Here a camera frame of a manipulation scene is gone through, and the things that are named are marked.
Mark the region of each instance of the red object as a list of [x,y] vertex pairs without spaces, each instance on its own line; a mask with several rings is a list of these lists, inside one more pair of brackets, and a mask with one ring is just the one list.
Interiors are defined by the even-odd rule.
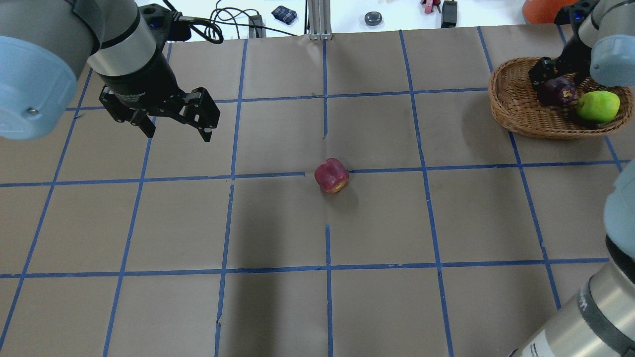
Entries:
[[320,188],[328,193],[340,192],[349,182],[349,172],[335,158],[330,158],[319,165],[314,176]]
[[551,24],[563,6],[577,0],[525,0],[523,16],[528,24]]
[[424,13],[432,13],[433,6],[434,6],[434,1],[426,1]]

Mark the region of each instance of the eggplant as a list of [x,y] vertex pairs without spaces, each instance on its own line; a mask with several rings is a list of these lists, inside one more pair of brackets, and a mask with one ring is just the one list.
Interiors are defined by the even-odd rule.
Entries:
[[565,105],[575,99],[575,84],[566,77],[550,79],[538,87],[538,100],[543,105]]

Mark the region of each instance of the black power adapter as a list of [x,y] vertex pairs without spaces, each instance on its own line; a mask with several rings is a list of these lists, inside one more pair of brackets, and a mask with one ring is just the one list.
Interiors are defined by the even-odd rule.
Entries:
[[[249,16],[249,24],[256,26],[264,26],[262,24],[262,15]],[[265,37],[265,29],[258,27],[249,28],[249,38],[263,38]]]
[[443,1],[443,10],[441,11],[441,28],[447,29],[449,27],[457,26],[457,12],[458,6],[456,1],[445,0]]

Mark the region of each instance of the orange object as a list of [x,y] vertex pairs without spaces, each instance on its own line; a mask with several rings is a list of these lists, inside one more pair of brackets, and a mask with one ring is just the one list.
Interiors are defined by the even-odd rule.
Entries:
[[576,0],[525,0],[523,16],[528,24],[551,24],[563,6]]

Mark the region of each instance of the woven basket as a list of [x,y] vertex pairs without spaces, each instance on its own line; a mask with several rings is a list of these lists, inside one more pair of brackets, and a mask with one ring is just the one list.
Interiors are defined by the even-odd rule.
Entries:
[[[494,119],[505,129],[534,138],[575,139],[607,135],[631,121],[633,97],[625,87],[607,88],[588,78],[577,86],[576,100],[564,107],[544,106],[531,87],[529,70],[538,57],[523,57],[500,65],[490,78],[490,102]],[[573,80],[574,74],[566,75]],[[594,125],[582,122],[575,114],[581,95],[589,91],[608,90],[620,97],[620,110],[610,123]]]

